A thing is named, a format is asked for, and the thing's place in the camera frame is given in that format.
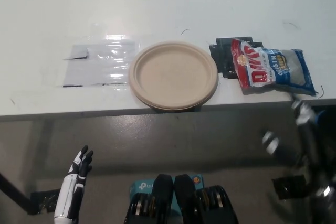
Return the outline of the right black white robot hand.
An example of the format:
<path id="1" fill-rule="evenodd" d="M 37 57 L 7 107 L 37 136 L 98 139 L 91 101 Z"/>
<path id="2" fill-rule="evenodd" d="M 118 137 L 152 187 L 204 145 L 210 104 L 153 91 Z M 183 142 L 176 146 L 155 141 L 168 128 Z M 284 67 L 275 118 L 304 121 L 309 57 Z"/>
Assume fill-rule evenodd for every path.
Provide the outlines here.
<path id="1" fill-rule="evenodd" d="M 335 173 L 328 161 L 325 139 L 316 123 L 317 114 L 306 102 L 292 98 L 291 108 L 298 129 L 301 151 L 296 152 L 281 142 L 272 131 L 265 131 L 262 145 L 281 164 L 291 168 L 306 167 L 309 183 L 306 193 L 314 198 L 335 198 Z"/>

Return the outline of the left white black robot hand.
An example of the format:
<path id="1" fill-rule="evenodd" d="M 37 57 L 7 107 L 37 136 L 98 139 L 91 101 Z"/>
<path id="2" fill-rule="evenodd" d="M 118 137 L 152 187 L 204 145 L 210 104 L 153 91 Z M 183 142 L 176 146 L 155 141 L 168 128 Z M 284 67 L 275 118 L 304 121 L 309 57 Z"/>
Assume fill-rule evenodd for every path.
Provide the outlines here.
<path id="1" fill-rule="evenodd" d="M 58 196 L 54 223 L 78 223 L 86 180 L 92 169 L 93 151 L 85 145 L 77 154 L 64 177 Z"/>

